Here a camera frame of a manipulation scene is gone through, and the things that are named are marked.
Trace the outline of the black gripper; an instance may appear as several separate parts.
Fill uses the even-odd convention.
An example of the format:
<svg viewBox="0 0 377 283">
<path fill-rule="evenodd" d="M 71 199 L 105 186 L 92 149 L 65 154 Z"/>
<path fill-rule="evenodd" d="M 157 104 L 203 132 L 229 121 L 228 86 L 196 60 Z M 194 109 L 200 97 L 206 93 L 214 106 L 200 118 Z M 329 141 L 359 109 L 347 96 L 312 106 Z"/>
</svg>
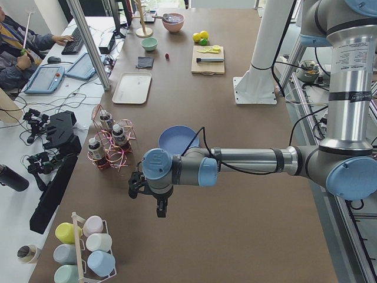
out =
<svg viewBox="0 0 377 283">
<path fill-rule="evenodd" d="M 168 185 L 162 189 L 148 186 L 152 196 L 157 200 L 156 213 L 159 218 L 165 218 L 167 214 L 168 199 L 173 194 L 174 186 Z"/>
</svg>

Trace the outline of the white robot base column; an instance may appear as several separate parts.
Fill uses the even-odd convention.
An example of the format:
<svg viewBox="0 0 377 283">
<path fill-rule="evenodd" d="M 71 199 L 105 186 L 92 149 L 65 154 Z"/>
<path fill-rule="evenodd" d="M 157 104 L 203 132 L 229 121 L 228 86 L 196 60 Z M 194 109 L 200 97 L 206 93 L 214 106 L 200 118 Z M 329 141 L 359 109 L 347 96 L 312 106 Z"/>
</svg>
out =
<svg viewBox="0 0 377 283">
<path fill-rule="evenodd" d="M 233 78 L 236 104 L 276 104 L 272 71 L 296 1 L 267 1 L 260 23 L 250 68 Z"/>
</svg>

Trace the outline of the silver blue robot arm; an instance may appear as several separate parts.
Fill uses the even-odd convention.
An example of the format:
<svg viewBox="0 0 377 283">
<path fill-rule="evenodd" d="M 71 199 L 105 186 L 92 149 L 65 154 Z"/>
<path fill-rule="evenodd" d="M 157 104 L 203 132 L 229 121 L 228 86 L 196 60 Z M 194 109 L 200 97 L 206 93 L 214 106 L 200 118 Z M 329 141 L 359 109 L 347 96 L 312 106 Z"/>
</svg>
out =
<svg viewBox="0 0 377 283">
<path fill-rule="evenodd" d="M 366 125 L 376 50 L 376 2 L 305 1 L 300 37 L 307 46 L 332 47 L 327 130 L 318 146 L 186 147 L 178 155 L 151 149 L 128 182 L 130 197 L 153 196 L 157 215 L 165 217 L 175 185 L 213 186 L 225 170 L 302 176 L 346 200 L 361 200 L 375 192 L 376 161 Z"/>
</svg>

